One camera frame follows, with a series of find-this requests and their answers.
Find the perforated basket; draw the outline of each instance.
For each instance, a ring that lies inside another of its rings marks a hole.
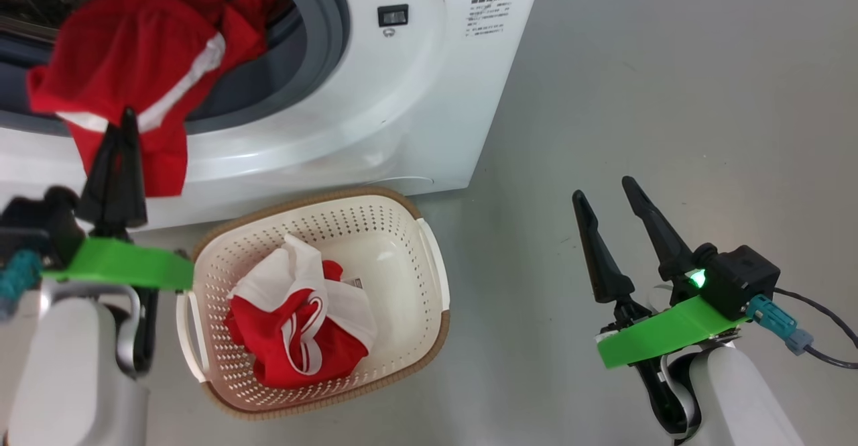
[[[342,265],[343,279],[359,279],[370,298],[378,336],[347,378],[266,388],[254,378],[252,355],[233,344],[222,324],[229,291],[285,233]],[[180,345],[206,394],[240,418],[306,412],[382,388],[429,364],[447,336],[450,293],[438,242],[417,208],[384,188],[295,201],[227,223],[197,245],[194,260],[193,290],[176,305]]]

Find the teal connector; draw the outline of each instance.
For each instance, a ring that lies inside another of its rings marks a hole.
[[[793,354],[802,355],[805,347],[813,343],[813,336],[798,328],[796,319],[765,296],[754,296],[748,303],[745,315],[784,340],[784,344]]]
[[[42,257],[32,250],[21,250],[12,256],[6,269],[0,271],[0,323],[10,321],[18,310],[24,292],[39,284]]]

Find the red clothing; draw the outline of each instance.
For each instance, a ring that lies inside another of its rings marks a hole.
[[[332,260],[322,262],[324,278],[339,281],[343,268]],[[270,388],[300,388],[349,375],[355,364],[369,351],[334,320],[322,322],[313,342],[325,360],[317,372],[311,370],[310,352],[300,340],[301,331],[310,327],[319,314],[319,302],[312,300],[313,290],[292,293],[273,312],[264,312],[240,296],[230,300],[230,311],[223,324],[233,342],[255,355],[253,373],[259,383]],[[289,344],[289,354],[284,344]]]
[[[147,196],[179,195],[188,162],[185,117],[226,71],[265,52],[265,23],[275,3],[91,0],[62,24],[51,63],[28,73],[30,105],[39,113],[113,124],[126,107],[138,118],[163,107],[151,128],[140,123],[143,179]],[[220,52],[208,61],[214,68],[194,75],[192,65],[206,49]],[[190,88],[177,93],[181,82]],[[103,131],[70,129],[88,173]]]

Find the brown basket rim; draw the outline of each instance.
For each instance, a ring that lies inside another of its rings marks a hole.
[[[309,205],[315,205],[326,201],[336,201],[337,199],[355,198],[357,196],[371,195],[383,196],[386,198],[393,199],[393,201],[398,202],[406,210],[408,210],[408,212],[411,214],[412,217],[414,217],[415,220],[421,219],[422,217],[420,211],[417,209],[417,207],[414,206],[414,203],[409,201],[405,196],[402,196],[398,192],[386,189],[384,187],[363,186],[343,191],[328,192],[325,194],[311,196],[304,199],[295,199],[294,201],[289,201],[282,205],[274,205],[273,207],[268,207],[263,210],[257,211],[256,213],[248,214],[244,217],[240,217],[240,219],[232,220],[229,223],[224,223],[223,225],[212,229],[208,232],[208,234],[203,236],[203,238],[196,244],[196,247],[194,247],[194,251],[192,254],[193,262],[196,263],[196,260],[202,253],[203,248],[205,248],[209,243],[211,243],[212,240],[215,240],[215,238],[220,235],[223,235],[228,231],[244,226],[245,224],[253,223],[261,219],[267,219],[267,217],[271,217],[279,213],[285,213],[285,211],[309,207]],[[429,351],[426,352],[426,355],[423,355],[423,357],[421,357],[420,360],[416,361],[414,364],[411,364],[410,366],[405,367],[405,369],[399,370],[394,374],[384,376],[384,378],[368,382],[361,387],[349,389],[339,394],[327,396],[319,400],[313,400],[310,402],[297,404],[295,406],[285,406],[279,409],[271,410],[244,410],[233,406],[227,401],[224,401],[223,398],[221,398],[221,395],[218,394],[215,390],[215,387],[212,385],[211,381],[205,381],[201,384],[202,391],[206,394],[206,396],[208,396],[208,399],[211,399],[212,402],[217,404],[217,406],[223,409],[224,412],[228,413],[229,415],[235,416],[235,418],[245,419],[246,421],[264,421],[264,419],[281,418],[281,416],[292,416],[295,414],[310,412],[310,410],[321,409],[322,407],[333,406],[334,404],[339,404],[347,400],[355,399],[358,396],[371,393],[372,391],[386,387],[401,379],[407,378],[413,373],[419,372],[419,370],[423,369],[423,367],[428,366],[430,361],[435,358],[435,355],[438,355],[438,352],[441,351],[441,347],[444,346],[444,342],[445,340],[447,340],[448,331],[450,331],[450,311],[442,311],[441,324],[438,328],[438,336],[435,338],[435,342],[432,344],[432,347],[429,349]]]

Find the red and white clothing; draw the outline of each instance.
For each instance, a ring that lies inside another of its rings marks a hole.
[[[179,195],[184,119],[224,72],[265,52],[276,1],[91,0],[62,24],[51,63],[28,73],[30,106],[70,125],[86,173],[108,123],[131,107],[146,195]]]
[[[369,355],[377,335],[367,293],[338,281],[343,269],[322,265],[316,248],[284,239],[230,293],[224,325],[257,357],[253,371],[264,386],[343,378]]]

